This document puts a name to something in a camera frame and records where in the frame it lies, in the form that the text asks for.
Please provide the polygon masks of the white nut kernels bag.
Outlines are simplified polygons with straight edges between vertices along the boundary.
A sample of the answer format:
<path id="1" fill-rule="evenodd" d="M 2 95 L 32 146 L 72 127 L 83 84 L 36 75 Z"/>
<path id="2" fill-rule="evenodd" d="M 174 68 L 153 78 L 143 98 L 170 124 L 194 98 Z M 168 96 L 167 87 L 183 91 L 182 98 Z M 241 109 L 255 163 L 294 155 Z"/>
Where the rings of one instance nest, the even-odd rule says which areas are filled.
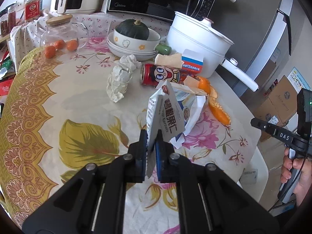
<path id="1" fill-rule="evenodd" d="M 161 131 L 163 140 L 169 142 L 185 130 L 183 111 L 170 81 L 161 81 L 157 91 L 149 98 L 146 129 L 148 134 L 146 175 L 151 177 L 156 164 L 154 146 L 158 132 Z"/>

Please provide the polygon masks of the long orange peel strip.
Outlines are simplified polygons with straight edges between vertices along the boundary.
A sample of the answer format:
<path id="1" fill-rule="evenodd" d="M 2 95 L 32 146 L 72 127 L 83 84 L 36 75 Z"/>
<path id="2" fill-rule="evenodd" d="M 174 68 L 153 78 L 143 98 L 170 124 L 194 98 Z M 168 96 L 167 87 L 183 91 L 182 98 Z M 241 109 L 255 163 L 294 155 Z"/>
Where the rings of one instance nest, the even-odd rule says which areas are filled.
<path id="1" fill-rule="evenodd" d="M 223 125 L 228 126 L 231 124 L 231 119 L 228 113 L 217 102 L 218 94 L 216 90 L 210 86 L 210 94 L 208 96 L 208 106 L 213 116 Z"/>

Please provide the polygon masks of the white plastic trash bin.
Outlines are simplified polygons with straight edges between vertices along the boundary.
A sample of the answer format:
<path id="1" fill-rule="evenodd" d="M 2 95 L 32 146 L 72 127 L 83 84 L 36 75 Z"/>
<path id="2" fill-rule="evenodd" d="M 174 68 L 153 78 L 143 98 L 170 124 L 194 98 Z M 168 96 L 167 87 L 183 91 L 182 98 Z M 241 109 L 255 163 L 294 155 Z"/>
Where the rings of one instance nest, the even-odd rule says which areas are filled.
<path id="1" fill-rule="evenodd" d="M 253 157 L 237 182 L 237 185 L 253 197 L 254 200 L 259 202 L 265 190 L 268 178 L 268 167 L 257 147 Z"/>

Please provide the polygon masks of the lower cardboard box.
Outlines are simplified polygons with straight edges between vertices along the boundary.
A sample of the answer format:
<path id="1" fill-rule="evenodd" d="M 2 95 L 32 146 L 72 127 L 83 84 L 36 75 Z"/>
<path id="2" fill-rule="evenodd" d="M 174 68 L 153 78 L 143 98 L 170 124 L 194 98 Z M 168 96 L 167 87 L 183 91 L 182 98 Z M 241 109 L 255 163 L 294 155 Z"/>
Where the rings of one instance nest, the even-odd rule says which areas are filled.
<path id="1" fill-rule="evenodd" d="M 274 125 L 284 127 L 285 123 L 282 122 L 276 108 L 271 103 L 270 99 L 267 98 L 256 110 L 253 111 L 255 118 L 267 121 Z"/>

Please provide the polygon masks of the upper cardboard box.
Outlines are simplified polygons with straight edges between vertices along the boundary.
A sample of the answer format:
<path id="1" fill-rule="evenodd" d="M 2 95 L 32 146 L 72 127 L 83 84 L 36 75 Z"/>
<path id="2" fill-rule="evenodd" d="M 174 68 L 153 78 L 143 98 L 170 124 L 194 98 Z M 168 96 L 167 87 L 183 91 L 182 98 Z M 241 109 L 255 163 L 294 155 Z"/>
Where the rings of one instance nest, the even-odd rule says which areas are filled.
<path id="1" fill-rule="evenodd" d="M 287 123 L 297 112 L 297 95 L 298 92 L 285 75 L 269 94 L 282 123 Z"/>

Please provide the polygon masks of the crumpled white paper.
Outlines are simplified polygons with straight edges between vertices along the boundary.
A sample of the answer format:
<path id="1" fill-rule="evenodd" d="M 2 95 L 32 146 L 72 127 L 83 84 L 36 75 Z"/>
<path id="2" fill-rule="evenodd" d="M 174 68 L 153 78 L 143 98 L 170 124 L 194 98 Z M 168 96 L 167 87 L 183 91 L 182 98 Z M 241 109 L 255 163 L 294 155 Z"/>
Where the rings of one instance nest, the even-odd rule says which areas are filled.
<path id="1" fill-rule="evenodd" d="M 119 60 L 114 61 L 114 64 L 107 79 L 106 92 L 109 99 L 116 103 L 124 98 L 134 71 L 139 69 L 142 63 L 137 61 L 135 55 L 131 54 L 122 56 Z"/>

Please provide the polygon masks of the red cartoon drink can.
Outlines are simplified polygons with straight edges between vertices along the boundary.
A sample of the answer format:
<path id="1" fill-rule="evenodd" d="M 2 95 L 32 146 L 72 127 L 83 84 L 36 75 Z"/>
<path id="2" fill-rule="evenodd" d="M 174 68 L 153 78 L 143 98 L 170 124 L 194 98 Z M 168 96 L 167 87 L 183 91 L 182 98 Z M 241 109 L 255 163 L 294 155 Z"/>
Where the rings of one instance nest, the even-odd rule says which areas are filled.
<path id="1" fill-rule="evenodd" d="M 156 66 L 144 64 L 141 66 L 140 83 L 148 86 L 157 86 L 162 80 L 178 83 L 180 81 L 180 71 L 167 66 Z"/>

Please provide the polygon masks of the curled orange peel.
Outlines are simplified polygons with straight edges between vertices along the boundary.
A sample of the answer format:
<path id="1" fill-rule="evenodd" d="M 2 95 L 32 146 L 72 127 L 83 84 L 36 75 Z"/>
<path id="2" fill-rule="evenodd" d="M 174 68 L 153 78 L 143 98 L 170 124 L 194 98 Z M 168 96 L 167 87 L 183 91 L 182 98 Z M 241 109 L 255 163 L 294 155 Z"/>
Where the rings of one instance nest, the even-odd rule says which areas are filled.
<path id="1" fill-rule="evenodd" d="M 204 77 L 188 75 L 186 76 L 186 79 L 184 79 L 183 84 L 188 87 L 203 90 L 208 95 L 211 92 L 210 82 L 207 78 L 204 78 Z"/>

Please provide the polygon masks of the stacked white plates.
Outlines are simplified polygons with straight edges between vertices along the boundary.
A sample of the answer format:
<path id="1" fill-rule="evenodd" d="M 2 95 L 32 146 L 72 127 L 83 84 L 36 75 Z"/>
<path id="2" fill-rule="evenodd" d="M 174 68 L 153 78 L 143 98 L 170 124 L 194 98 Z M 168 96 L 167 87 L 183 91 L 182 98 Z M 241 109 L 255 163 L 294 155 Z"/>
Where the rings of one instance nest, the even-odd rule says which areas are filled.
<path id="1" fill-rule="evenodd" d="M 158 51 L 153 52 L 131 51 L 126 50 L 125 48 L 118 47 L 116 44 L 113 43 L 113 32 L 111 32 L 108 35 L 106 42 L 108 44 L 110 52 L 120 58 L 123 56 L 129 56 L 133 54 L 136 57 L 137 61 L 147 61 L 152 58 L 155 58 L 158 54 Z"/>

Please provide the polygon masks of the white floral bowl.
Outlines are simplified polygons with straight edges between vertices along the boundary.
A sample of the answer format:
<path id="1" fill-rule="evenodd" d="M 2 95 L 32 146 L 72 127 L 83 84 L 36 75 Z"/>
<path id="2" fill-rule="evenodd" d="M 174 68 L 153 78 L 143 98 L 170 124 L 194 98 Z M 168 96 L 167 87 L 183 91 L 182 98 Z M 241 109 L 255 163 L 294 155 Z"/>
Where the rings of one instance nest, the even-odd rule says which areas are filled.
<path id="1" fill-rule="evenodd" d="M 156 31 L 149 28 L 149 37 L 147 40 L 134 39 L 118 33 L 113 32 L 113 43 L 121 48 L 131 51 L 152 52 L 160 43 L 161 36 Z"/>

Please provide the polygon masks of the green kabocha squash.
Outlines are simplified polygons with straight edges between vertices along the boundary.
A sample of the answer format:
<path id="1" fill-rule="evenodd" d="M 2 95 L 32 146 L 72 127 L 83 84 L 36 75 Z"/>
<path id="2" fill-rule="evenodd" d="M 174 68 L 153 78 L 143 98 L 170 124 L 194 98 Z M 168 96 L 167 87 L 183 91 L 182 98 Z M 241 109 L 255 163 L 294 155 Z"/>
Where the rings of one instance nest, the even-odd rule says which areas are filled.
<path id="1" fill-rule="evenodd" d="M 118 24 L 115 30 L 133 39 L 147 40 L 149 37 L 149 28 L 139 19 L 126 19 Z"/>

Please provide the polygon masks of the grey refrigerator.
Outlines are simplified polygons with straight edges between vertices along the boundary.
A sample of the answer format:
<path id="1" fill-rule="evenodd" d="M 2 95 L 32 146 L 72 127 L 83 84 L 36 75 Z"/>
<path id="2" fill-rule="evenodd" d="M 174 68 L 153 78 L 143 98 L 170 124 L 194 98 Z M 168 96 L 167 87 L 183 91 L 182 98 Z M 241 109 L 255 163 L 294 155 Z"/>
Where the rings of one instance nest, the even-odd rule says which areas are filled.
<path id="1" fill-rule="evenodd" d="M 217 31 L 234 44 L 226 58 L 256 81 L 274 52 L 290 52 L 295 25 L 295 0 L 215 0 L 208 15 Z M 222 66 L 217 73 L 241 96 L 248 87 Z"/>

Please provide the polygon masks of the white electric cooking pot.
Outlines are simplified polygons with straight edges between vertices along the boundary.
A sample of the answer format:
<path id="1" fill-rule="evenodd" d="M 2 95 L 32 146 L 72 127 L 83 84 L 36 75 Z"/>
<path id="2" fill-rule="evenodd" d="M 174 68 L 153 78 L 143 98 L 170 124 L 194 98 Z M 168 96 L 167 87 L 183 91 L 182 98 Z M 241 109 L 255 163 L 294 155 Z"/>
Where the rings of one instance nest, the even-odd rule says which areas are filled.
<path id="1" fill-rule="evenodd" d="M 212 24 L 213 21 L 208 18 L 199 21 L 176 11 L 166 45 L 170 46 L 174 53 L 182 54 L 185 50 L 200 53 L 203 56 L 203 68 L 199 73 L 201 76 L 209 78 L 218 66 L 222 66 L 250 90 L 257 91 L 258 84 L 238 68 L 237 60 L 226 58 L 226 53 L 234 42 L 216 31 Z"/>

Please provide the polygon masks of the small orange tangerine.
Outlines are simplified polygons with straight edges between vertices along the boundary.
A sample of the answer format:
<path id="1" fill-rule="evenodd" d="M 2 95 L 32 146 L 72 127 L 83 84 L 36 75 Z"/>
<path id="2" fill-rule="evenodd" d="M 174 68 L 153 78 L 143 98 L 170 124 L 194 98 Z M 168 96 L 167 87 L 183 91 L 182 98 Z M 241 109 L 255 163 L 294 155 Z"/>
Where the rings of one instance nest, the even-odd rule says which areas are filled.
<path id="1" fill-rule="evenodd" d="M 52 59 L 56 55 L 56 48 L 53 45 L 45 47 L 44 56 L 46 59 Z"/>

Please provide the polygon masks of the red label spice jar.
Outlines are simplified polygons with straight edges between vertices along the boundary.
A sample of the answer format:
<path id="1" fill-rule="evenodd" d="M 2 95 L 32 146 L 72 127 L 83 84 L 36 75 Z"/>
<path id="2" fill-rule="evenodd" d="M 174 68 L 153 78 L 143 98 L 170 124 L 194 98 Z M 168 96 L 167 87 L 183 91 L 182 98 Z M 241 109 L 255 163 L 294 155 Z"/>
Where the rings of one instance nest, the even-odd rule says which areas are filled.
<path id="1" fill-rule="evenodd" d="M 24 0 L 25 22 L 32 22 L 41 15 L 43 0 Z"/>

